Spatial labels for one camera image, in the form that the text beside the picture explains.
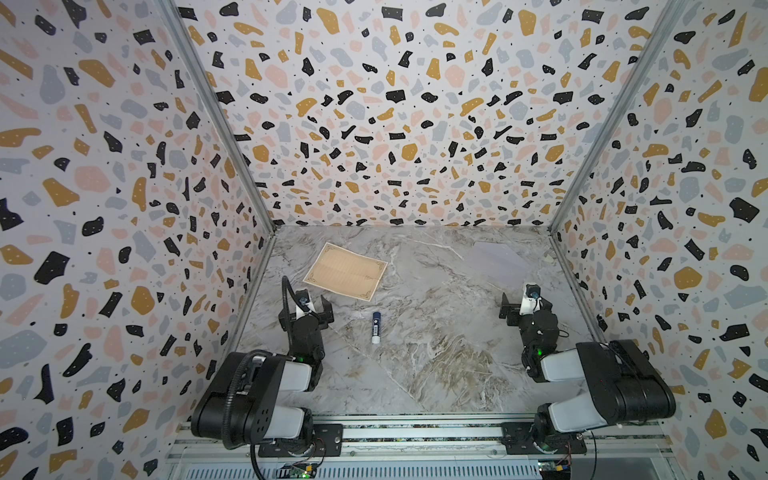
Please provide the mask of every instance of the metal corner post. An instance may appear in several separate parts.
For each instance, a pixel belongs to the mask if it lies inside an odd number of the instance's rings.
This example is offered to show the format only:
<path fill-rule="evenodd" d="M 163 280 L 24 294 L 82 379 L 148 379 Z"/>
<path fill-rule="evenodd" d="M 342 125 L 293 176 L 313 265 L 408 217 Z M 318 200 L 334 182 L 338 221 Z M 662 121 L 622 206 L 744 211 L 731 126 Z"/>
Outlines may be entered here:
<path fill-rule="evenodd" d="M 187 66 L 187 70 L 192 77 L 192 82 L 197 89 L 197 93 L 200 95 L 200 100 L 203 102 L 205 110 L 210 115 L 214 127 L 219 131 L 224 148 L 232 159 L 237 175 L 243 182 L 243 189 L 250 198 L 253 208 L 256 209 L 256 213 L 261 220 L 262 225 L 264 225 L 265 230 L 269 232 L 270 237 L 274 237 L 275 224 L 270 218 L 269 212 L 266 210 L 266 205 L 264 205 L 264 202 L 261 200 L 259 190 L 248 171 L 248 166 L 245 165 L 243 154 L 234 139 L 229 122 L 227 122 L 227 119 L 219 108 L 216 94 L 208 83 L 203 64 L 200 63 L 200 58 L 197 56 L 195 48 L 192 45 L 192 40 L 189 35 L 187 35 L 187 29 L 184 27 L 184 23 L 181 20 L 176 2 L 174 2 L 174 0 L 155 0 L 155 5 L 157 5 L 160 16 L 162 17 L 165 26 L 168 28 L 173 43 L 178 49 L 179 56 Z"/>
<path fill-rule="evenodd" d="M 682 16 L 687 3 L 688 0 L 668 0 L 667 4 L 661 10 L 659 18 L 656 20 L 656 25 L 654 25 L 654 29 L 651 32 L 650 39 L 646 42 L 640 58 L 637 61 L 637 65 L 630 73 L 626 85 L 621 89 L 621 93 L 619 93 L 616 103 L 611 111 L 608 112 L 608 116 L 605 119 L 602 129 L 594 139 L 592 146 L 587 152 L 587 156 L 584 157 L 584 162 L 579 167 L 575 178 L 571 182 L 571 186 L 565 193 L 565 197 L 560 203 L 558 211 L 555 212 L 554 217 L 552 218 L 552 223 L 549 225 L 550 233 L 557 232 L 568 216 L 571 206 L 573 206 L 578 198 L 579 191 L 581 191 L 581 188 L 589 179 L 589 174 L 598 164 L 603 150 L 616 131 L 616 127 L 619 126 L 621 119 L 629 109 L 635 95 L 640 91 L 643 80 L 645 80 L 650 67 L 656 62 L 656 58 L 664 47 L 664 44 L 667 43 L 667 39 L 669 39 L 672 34 L 674 26 L 677 24 L 677 20 Z"/>

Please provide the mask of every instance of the marble tabletop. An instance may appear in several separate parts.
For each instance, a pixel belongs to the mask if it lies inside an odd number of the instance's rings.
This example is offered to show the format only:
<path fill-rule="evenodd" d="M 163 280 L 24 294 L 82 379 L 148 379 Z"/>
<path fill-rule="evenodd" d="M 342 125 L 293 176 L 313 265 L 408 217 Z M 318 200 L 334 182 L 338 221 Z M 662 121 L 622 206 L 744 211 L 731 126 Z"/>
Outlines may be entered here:
<path fill-rule="evenodd" d="M 519 302 L 521 289 L 468 265 L 477 241 L 505 243 L 531 266 L 523 280 L 541 286 L 570 334 L 560 349 L 591 340 L 544 229 L 281 227 L 238 350 L 287 351 L 277 321 L 287 275 L 318 308 L 320 294 L 330 300 L 335 322 L 323 330 L 319 385 L 282 395 L 284 405 L 335 414 L 523 413 L 576 395 L 579 384 L 537 384 L 525 374 L 518 329 L 498 318 L 502 291 Z M 326 242 L 389 262 L 371 302 L 302 282 Z M 382 314 L 379 345 L 371 343 L 373 312 Z"/>

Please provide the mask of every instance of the terrazzo patterned wall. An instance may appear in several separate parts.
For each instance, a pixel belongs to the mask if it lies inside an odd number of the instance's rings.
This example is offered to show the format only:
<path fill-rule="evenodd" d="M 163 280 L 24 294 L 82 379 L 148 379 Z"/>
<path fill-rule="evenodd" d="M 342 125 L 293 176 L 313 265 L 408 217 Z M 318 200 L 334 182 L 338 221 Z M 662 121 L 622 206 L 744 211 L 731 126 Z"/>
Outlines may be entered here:
<path fill-rule="evenodd" d="M 768 475 L 768 2 L 691 2 L 557 237 L 677 399 L 689 478 Z"/>
<path fill-rule="evenodd" d="M 265 233 L 153 4 L 0 15 L 0 477 L 156 478 Z"/>
<path fill-rule="evenodd" d="M 664 2 L 179 0 L 275 223 L 550 222 Z"/>

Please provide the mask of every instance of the brown marble pattern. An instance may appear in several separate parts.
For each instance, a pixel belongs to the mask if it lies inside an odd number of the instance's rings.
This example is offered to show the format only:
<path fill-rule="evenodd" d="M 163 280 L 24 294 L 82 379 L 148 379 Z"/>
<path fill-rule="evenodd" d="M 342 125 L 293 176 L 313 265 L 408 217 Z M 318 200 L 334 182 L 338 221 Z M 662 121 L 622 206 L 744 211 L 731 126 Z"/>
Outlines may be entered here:
<path fill-rule="evenodd" d="M 325 242 L 389 262 L 372 302 L 324 292 L 301 283 Z M 323 331 L 324 372 L 312 393 L 291 394 L 286 405 L 325 413 L 532 412 L 565 399 L 578 386 L 536 384 L 520 363 L 515 327 L 498 318 L 502 290 L 464 259 L 475 241 L 506 243 L 533 266 L 535 281 L 554 303 L 570 337 L 562 348 L 589 340 L 589 333 L 554 259 L 544 230 L 444 227 L 282 227 L 239 350 L 287 351 L 277 322 L 280 277 L 295 290 L 331 301 L 336 321 Z M 382 314 L 381 344 L 371 343 L 371 318 Z"/>

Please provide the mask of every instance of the beige paper with decorative border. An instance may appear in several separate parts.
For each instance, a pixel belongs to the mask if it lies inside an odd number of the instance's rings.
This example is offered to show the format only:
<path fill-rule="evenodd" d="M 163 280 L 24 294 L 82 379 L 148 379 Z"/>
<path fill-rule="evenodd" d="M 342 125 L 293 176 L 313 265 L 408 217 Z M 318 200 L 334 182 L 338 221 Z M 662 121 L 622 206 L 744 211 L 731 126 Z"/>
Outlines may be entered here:
<path fill-rule="evenodd" d="M 389 262 L 326 243 L 304 282 L 370 302 Z"/>

